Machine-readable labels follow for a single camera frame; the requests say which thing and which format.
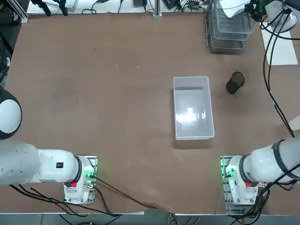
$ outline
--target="brown table surface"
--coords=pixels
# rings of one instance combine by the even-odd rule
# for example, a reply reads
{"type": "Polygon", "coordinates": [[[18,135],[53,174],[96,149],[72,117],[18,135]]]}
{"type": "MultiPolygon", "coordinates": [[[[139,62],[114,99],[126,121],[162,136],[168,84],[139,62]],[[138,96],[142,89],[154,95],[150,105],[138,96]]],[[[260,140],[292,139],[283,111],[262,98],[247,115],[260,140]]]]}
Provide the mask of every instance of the brown table surface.
{"type": "MultiPolygon", "coordinates": [[[[171,212],[213,214],[220,155],[247,154],[288,137],[264,86],[263,54],[258,27],[242,55],[210,54],[200,14],[32,18],[21,28],[7,83],[23,110],[14,139],[98,155],[98,175],[136,199],[171,212]],[[234,71],[246,82],[229,95],[225,84],[234,71]],[[214,138],[175,140],[175,76],[209,77],[214,138]]],[[[299,83],[299,66],[273,67],[271,88],[288,120],[300,114],[299,83]]],[[[61,184],[34,186],[63,197],[61,184]]],[[[103,192],[113,212],[145,210],[103,192]]],[[[264,213],[300,215],[299,193],[272,188],[264,213]]],[[[0,187],[0,199],[0,212],[61,212],[10,187],[0,187]]],[[[98,196],[89,206],[103,210],[98,196]]],[[[217,213],[225,213],[223,201],[217,213]]]]}

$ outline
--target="clear plastic container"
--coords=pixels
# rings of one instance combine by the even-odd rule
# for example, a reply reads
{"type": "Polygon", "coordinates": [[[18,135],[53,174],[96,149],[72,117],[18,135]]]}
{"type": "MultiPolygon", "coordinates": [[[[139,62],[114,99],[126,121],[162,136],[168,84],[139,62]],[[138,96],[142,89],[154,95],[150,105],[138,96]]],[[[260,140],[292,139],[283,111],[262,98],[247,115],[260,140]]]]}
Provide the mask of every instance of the clear plastic container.
{"type": "Polygon", "coordinates": [[[215,135],[208,77],[175,77],[174,110],[176,140],[204,140],[215,135]]]}

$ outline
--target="metal leg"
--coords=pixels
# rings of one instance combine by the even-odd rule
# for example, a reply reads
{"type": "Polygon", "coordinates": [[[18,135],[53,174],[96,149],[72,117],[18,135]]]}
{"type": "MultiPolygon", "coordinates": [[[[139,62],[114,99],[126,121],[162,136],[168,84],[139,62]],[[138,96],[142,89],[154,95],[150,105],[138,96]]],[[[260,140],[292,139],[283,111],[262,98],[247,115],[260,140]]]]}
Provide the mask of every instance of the metal leg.
{"type": "Polygon", "coordinates": [[[21,23],[27,23],[28,22],[27,13],[17,0],[6,0],[6,2],[11,6],[13,11],[15,13],[17,13],[22,18],[21,23]]]}
{"type": "Polygon", "coordinates": [[[160,11],[160,0],[155,0],[155,10],[153,12],[153,17],[154,18],[162,18],[163,15],[160,11]]]}

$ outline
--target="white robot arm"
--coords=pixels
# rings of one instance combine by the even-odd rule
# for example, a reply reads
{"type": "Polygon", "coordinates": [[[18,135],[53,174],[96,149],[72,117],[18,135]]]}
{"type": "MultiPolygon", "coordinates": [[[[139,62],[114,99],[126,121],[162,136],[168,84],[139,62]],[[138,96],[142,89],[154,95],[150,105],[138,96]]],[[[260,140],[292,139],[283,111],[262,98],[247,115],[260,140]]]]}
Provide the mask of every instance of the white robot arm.
{"type": "Polygon", "coordinates": [[[19,129],[22,110],[17,99],[0,86],[0,185],[64,183],[65,201],[87,204],[94,201],[96,168],[86,156],[64,150],[36,149],[11,141],[19,129]]]}

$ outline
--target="black cylindrical object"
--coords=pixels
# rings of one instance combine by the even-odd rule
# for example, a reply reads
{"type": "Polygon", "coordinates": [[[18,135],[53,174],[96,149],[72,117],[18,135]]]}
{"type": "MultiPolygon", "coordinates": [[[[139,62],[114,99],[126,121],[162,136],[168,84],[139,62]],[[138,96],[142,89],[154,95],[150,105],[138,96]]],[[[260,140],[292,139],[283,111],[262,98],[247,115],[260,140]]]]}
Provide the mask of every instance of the black cylindrical object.
{"type": "Polygon", "coordinates": [[[226,89],[230,94],[234,94],[244,83],[244,75],[241,72],[234,72],[226,84],[226,89]]]}

